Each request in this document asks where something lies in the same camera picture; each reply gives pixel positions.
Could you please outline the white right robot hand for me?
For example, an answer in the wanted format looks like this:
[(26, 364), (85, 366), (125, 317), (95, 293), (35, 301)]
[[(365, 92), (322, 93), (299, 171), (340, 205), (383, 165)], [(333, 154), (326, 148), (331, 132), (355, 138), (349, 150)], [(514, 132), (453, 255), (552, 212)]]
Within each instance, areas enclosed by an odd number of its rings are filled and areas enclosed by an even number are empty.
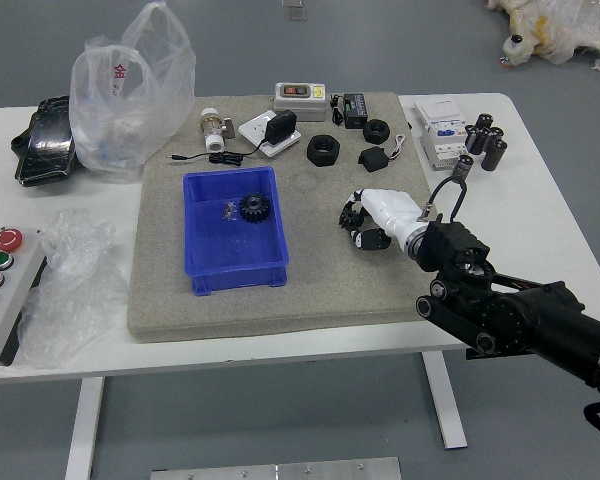
[(428, 226), (419, 220), (420, 213), (406, 192), (367, 188), (351, 194), (339, 225), (358, 249), (384, 250), (396, 239), (400, 249), (415, 258)]

